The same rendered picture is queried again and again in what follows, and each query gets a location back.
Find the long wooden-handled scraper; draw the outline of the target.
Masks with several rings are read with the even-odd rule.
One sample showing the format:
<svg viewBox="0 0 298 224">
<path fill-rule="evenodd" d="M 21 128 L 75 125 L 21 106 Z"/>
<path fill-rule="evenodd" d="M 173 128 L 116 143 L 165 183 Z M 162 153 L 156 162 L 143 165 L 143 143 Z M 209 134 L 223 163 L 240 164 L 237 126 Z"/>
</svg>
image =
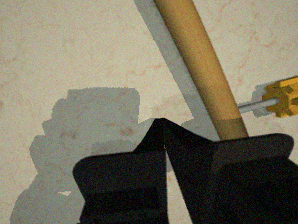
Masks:
<svg viewBox="0 0 298 224">
<path fill-rule="evenodd" d="M 249 137 L 214 46 L 192 0 L 153 0 L 220 138 Z"/>
</svg>

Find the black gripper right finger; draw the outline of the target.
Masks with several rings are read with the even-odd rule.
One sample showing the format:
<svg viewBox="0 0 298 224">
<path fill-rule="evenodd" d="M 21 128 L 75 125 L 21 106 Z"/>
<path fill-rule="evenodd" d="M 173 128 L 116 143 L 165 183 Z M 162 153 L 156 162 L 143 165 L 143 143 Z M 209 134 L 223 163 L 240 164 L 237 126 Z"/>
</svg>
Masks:
<svg viewBox="0 0 298 224">
<path fill-rule="evenodd" d="M 192 224 L 210 224 L 218 179 L 226 164 L 288 157 L 294 138 L 273 133 L 213 142 L 180 125 L 160 118 L 164 146 L 176 175 Z"/>
</svg>

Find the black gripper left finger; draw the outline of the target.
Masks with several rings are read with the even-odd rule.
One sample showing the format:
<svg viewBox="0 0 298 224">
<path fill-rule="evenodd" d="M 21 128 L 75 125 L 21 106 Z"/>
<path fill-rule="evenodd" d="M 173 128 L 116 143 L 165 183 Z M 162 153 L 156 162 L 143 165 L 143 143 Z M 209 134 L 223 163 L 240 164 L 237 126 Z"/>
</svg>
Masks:
<svg viewBox="0 0 298 224">
<path fill-rule="evenodd" d="M 153 121 L 134 151 L 84 157 L 72 173 L 85 201 L 93 193 L 155 187 L 160 213 L 166 213 L 166 150 L 160 118 Z"/>
</svg>

